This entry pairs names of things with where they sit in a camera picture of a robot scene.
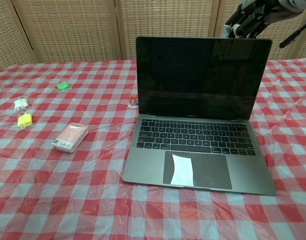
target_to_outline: green object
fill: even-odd
[[[60,92],[67,91],[67,90],[71,89],[70,85],[66,81],[62,81],[62,82],[58,83],[56,86],[57,86],[57,89]]]

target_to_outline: pink package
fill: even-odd
[[[87,126],[80,123],[70,123],[52,142],[52,145],[60,151],[74,153],[87,134]]]

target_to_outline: black cable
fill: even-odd
[[[289,45],[298,35],[301,34],[301,32],[306,29],[306,23],[298,30],[293,32],[287,39],[285,39],[283,42],[279,44],[279,48],[285,48],[287,45]]]

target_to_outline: yellow object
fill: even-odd
[[[17,118],[17,126],[20,129],[24,129],[24,128],[30,126],[31,124],[32,124],[32,115],[30,113],[20,115]]]

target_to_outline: table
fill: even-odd
[[[267,63],[250,119],[276,196],[123,182],[136,93],[134,60],[0,70],[0,239],[306,240],[306,58]],[[33,116],[24,130],[18,97]],[[73,154],[53,149],[72,122],[89,134]]]

